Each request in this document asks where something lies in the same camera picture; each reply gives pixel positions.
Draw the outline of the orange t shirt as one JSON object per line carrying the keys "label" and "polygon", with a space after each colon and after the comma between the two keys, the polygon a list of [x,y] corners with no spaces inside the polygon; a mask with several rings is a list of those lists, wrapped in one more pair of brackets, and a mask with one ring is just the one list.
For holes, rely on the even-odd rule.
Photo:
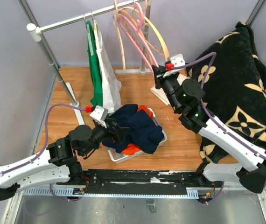
{"label": "orange t shirt", "polygon": [[[137,111],[139,112],[140,110],[143,110],[146,112],[146,114],[153,120],[154,119],[154,115],[153,112],[151,110],[149,110],[148,107],[146,107],[145,105],[141,105],[139,106],[139,108],[137,109]],[[141,151],[141,148],[133,143],[130,143],[127,145],[127,147],[122,151],[122,154],[124,155],[134,155],[137,152]]]}

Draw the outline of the navy t shirt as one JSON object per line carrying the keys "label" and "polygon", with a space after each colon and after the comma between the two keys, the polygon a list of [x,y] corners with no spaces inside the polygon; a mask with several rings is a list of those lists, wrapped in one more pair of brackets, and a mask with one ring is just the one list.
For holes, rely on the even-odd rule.
{"label": "navy t shirt", "polygon": [[114,148],[117,153],[121,153],[128,144],[133,143],[147,154],[153,154],[159,143],[164,138],[161,126],[157,126],[145,111],[137,109],[137,104],[126,104],[110,115],[111,119],[121,127],[129,127],[130,132],[120,143],[112,143],[104,140],[102,144],[106,147]]}

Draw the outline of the white and navy shirt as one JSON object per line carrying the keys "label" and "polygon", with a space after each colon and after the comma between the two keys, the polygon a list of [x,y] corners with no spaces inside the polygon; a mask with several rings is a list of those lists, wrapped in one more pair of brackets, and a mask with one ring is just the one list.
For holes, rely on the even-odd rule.
{"label": "white and navy shirt", "polygon": [[93,22],[93,31],[102,79],[103,107],[108,110],[109,114],[112,114],[122,106],[119,93],[121,82],[115,76],[96,21]]}

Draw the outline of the pink hanger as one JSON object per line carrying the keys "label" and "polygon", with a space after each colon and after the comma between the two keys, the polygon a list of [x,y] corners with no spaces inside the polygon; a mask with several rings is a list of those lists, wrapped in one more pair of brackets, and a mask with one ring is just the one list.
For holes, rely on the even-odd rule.
{"label": "pink hanger", "polygon": [[158,65],[152,53],[145,33],[142,28],[145,26],[145,15],[142,6],[138,2],[133,2],[131,7],[123,7],[118,10],[119,26],[128,37],[150,73],[153,73],[152,65]]}

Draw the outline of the beige hanger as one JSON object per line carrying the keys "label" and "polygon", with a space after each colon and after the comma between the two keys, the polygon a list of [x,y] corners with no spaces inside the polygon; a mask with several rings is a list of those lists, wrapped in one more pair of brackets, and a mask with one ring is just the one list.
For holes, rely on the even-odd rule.
{"label": "beige hanger", "polygon": [[124,52],[124,46],[123,46],[123,41],[122,37],[120,34],[119,30],[119,18],[118,18],[118,6],[117,6],[117,1],[114,0],[114,7],[115,7],[115,13],[113,14],[113,25],[115,28],[115,32],[119,41],[119,47],[120,47],[120,52],[121,52],[121,59],[122,59],[122,73],[123,75],[126,74],[126,58],[125,58],[125,52]]}

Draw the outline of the cream hanger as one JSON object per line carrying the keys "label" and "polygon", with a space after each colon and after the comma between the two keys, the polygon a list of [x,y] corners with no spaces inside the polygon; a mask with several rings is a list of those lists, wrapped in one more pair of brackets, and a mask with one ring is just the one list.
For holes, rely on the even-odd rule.
{"label": "cream hanger", "polygon": [[147,40],[147,43],[149,44],[149,46],[156,53],[158,53],[160,56],[163,56],[165,58],[165,60],[168,61],[169,51],[168,51],[167,45],[166,45],[162,35],[158,31],[158,29],[155,27],[155,25],[149,19],[152,1],[151,0],[146,0],[145,3],[146,3],[146,5],[143,8],[143,10],[145,11],[145,21],[146,21],[145,22],[145,28],[149,28],[150,27],[153,30],[153,32],[155,33],[156,37],[158,38],[158,41],[160,43],[160,47],[157,48],[156,46],[152,45],[148,40]]}

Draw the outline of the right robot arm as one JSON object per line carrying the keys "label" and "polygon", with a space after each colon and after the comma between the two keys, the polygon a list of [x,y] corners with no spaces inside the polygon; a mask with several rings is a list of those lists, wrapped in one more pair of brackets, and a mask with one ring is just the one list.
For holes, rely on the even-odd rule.
{"label": "right robot arm", "polygon": [[205,187],[211,182],[236,182],[253,193],[266,186],[266,150],[250,143],[227,127],[201,102],[205,92],[194,79],[177,81],[178,71],[152,65],[155,87],[166,94],[181,124],[214,142],[233,156],[235,164],[203,162],[196,170],[195,181]]}

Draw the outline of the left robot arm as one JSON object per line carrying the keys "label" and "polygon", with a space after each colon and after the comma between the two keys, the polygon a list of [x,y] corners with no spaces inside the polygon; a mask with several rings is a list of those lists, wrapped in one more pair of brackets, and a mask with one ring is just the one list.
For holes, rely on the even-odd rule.
{"label": "left robot arm", "polygon": [[86,178],[77,157],[89,158],[104,140],[121,143],[129,131],[129,127],[119,126],[114,119],[106,119],[104,125],[97,124],[94,128],[79,125],[44,151],[0,166],[0,201],[41,185],[80,184]]}

